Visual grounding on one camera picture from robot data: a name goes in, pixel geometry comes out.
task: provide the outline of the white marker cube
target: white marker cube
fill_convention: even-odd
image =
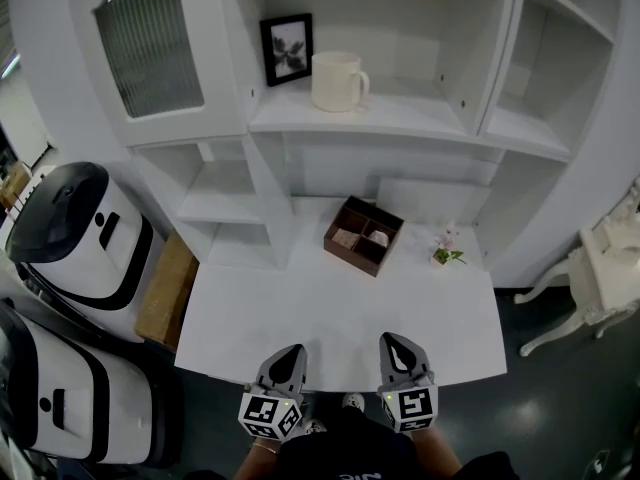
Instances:
[[[382,393],[382,409],[396,432],[428,428],[438,415],[438,386]]]
[[[282,441],[302,420],[296,401],[264,395],[242,395],[238,421],[253,437]]]

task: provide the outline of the curved table leg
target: curved table leg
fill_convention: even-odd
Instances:
[[[597,340],[602,338],[604,331],[606,331],[609,327],[613,327],[614,325],[619,324],[620,322],[624,322],[627,318],[635,313],[635,310],[625,311],[623,313],[618,313],[617,315],[612,316],[608,320],[606,320],[600,327],[596,329],[593,337]]]
[[[520,355],[527,357],[536,347],[549,341],[564,338],[582,327],[582,324],[584,324],[584,311],[578,308],[564,323],[544,333],[542,336],[537,337],[535,340],[530,341],[526,345],[523,345],[522,348],[520,348]]]
[[[547,288],[547,286],[549,286],[549,283],[554,278],[562,274],[568,274],[569,266],[570,266],[569,258],[567,258],[566,260],[561,261],[557,265],[551,267],[549,270],[547,270],[544,273],[544,275],[540,278],[538,283],[533,287],[533,289],[529,293],[527,293],[526,295],[523,295],[521,293],[517,294],[513,298],[513,302],[515,302],[516,304],[524,304],[525,302],[529,302],[530,300],[535,299]]]

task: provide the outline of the black picture frame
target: black picture frame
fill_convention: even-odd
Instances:
[[[272,29],[278,25],[288,23],[304,23],[304,36],[306,47],[306,67],[294,73],[284,76],[276,76],[276,59],[274,55],[274,42]],[[267,77],[267,85],[273,87],[291,80],[304,78],[311,75],[311,57],[313,55],[313,22],[311,14],[296,14],[295,16],[285,16],[283,18],[273,18],[260,22],[260,33],[262,35],[262,51],[264,54],[264,70]]]

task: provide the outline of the shoe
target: shoe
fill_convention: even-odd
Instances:
[[[327,427],[320,420],[310,419],[304,424],[305,435],[317,434],[319,432],[326,432]]]
[[[364,412],[364,397],[360,393],[347,393],[342,399],[342,407],[355,407]]]

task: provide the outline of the white mug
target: white mug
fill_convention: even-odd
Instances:
[[[348,112],[369,95],[369,76],[360,70],[361,59],[354,53],[316,53],[311,62],[311,101],[316,107]]]

